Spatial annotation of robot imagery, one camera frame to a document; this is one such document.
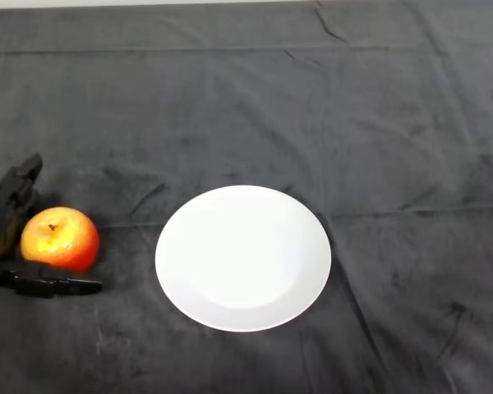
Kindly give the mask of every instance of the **tablecloth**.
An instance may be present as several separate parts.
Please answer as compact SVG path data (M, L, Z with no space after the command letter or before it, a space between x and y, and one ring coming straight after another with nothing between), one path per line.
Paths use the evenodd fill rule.
M493 393L493 0L0 11L0 176L33 152L107 288L0 290L0 393ZM263 332L155 275L176 209L236 184L334 236L320 298Z

